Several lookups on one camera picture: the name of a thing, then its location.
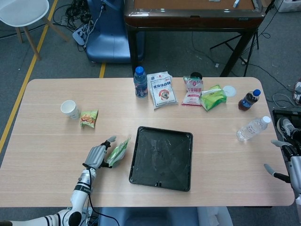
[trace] floor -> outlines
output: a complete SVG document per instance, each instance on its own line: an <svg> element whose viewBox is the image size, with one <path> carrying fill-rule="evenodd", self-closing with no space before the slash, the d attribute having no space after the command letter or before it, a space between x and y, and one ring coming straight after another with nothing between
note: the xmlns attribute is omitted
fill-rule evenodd
<svg viewBox="0 0 301 226"><path fill-rule="evenodd" d="M59 0L56 8L68 1ZM261 32L275 14L271 10L260 26ZM266 39L259 37L260 49L254 50L247 76L258 78L263 85L268 101L274 93L283 93L291 97L291 93L284 89L292 88L300 78L301 71L301 13L277 13L265 32L270 34ZM59 27L71 37L71 32ZM12 27L0 23L0 37L14 33ZM35 43L39 43L43 28L31 32ZM193 41L196 49L205 52L214 63L203 53L192 47L191 32L148 32L146 33L146 56L142 65L147 73L168 71L175 77L189 75L191 72L201 72L204 77L218 77L231 51L220 46L212 51L209 48L216 43L235 36L234 33L195 32ZM0 134L7 132L8 136L0 153L0 164L5 154L9 134L13 127L14 114L10 117L23 81L37 78L99 78L102 64L91 63L85 52L79 52L73 40L65 42L52 30L48 30L43 41L40 54L41 61L34 62L33 52L24 36L24 43L20 44L17 37L0 38ZM243 76L244 66L237 62L230 76ZM132 77L129 64L107 64L104 78ZM274 102L268 102L269 109L280 109ZM5 129L8 121L12 126ZM0 220L27 220L58 212L60 208L0 208ZM234 226L296 226L299 225L295 204L288 207L244 208L229 207Z"/></svg>

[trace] snack bag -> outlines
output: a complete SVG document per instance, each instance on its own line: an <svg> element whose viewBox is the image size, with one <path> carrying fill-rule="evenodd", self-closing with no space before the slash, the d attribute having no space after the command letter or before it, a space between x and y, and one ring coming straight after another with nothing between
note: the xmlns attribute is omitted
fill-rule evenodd
<svg viewBox="0 0 301 226"><path fill-rule="evenodd" d="M220 103L225 103L227 96L219 85L211 87L208 91L202 91L200 102L206 111L214 108Z"/></svg>
<svg viewBox="0 0 301 226"><path fill-rule="evenodd" d="M148 88L154 103L154 109L178 103L171 84L172 78L168 72L147 75Z"/></svg>
<svg viewBox="0 0 301 226"><path fill-rule="evenodd" d="M126 154L127 144L131 138L127 139L125 142L121 143L118 147L112 151L110 156L107 159L107 163L109 167L113 166L117 161L123 159L124 155Z"/></svg>
<svg viewBox="0 0 301 226"><path fill-rule="evenodd" d="M90 112L82 112L80 114L80 127L87 125L89 127L95 128L97 115L98 115L98 110L93 110Z"/></svg>
<svg viewBox="0 0 301 226"><path fill-rule="evenodd" d="M200 96L201 91L204 88L203 80L194 77L183 77L186 85L187 93L184 97L182 105L201 106Z"/></svg>

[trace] robotic hand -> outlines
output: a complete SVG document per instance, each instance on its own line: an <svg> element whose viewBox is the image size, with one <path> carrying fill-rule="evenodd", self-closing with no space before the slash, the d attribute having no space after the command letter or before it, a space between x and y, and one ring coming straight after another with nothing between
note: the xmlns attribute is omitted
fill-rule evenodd
<svg viewBox="0 0 301 226"><path fill-rule="evenodd" d="M271 140L271 143L277 147L281 147L287 157L289 175L286 176L281 173L276 173L268 164L264 164L264 167L270 175L287 183L291 183L293 190L299 194L296 198L296 204L299 222L301 223L301 156L298 154L296 148L288 142Z"/></svg>
<svg viewBox="0 0 301 226"><path fill-rule="evenodd" d="M104 157L110 144L116 140L112 136L99 146L93 147L83 166L77 184L71 196L71 210L62 210L55 215L49 215L28 221L4 221L0 226L79 226L82 222L82 211L88 196L92 192L92 183L96 179L96 170L101 167L108 167L104 162Z"/></svg>

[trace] table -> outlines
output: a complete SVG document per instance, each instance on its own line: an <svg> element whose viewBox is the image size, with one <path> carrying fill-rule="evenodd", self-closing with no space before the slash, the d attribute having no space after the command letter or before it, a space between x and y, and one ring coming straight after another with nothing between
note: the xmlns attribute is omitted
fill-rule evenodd
<svg viewBox="0 0 301 226"><path fill-rule="evenodd" d="M133 73L138 66L136 34L139 31L238 32L242 34L221 77L227 77L257 32L270 0L126 0L127 24Z"/></svg>
<svg viewBox="0 0 301 226"><path fill-rule="evenodd" d="M255 78L204 78L205 88L233 85L237 95L209 112L202 107L173 105L153 110L152 99L135 97L133 79L32 80L0 168L0 207L66 207L91 147L117 135L112 151L132 136L125 158L115 169L100 169L94 185L94 206L284 206L294 201L290 184L273 178L263 164L286 173L272 125L248 142L236 131L254 117L269 115L265 96L246 112L241 97L262 90ZM179 101L182 78L173 79ZM99 109L96 128L80 128L60 112L66 99L82 110ZM128 176L139 126L191 132L191 189L179 192L133 185Z"/></svg>

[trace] soda bottle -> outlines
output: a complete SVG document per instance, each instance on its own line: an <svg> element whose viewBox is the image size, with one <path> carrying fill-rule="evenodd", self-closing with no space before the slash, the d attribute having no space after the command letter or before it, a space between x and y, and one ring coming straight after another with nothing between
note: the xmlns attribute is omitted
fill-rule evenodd
<svg viewBox="0 0 301 226"><path fill-rule="evenodd" d="M259 95L261 94L259 89L253 92L248 92L246 96L241 99L238 103L238 108L242 111L249 110L250 107L259 100Z"/></svg>

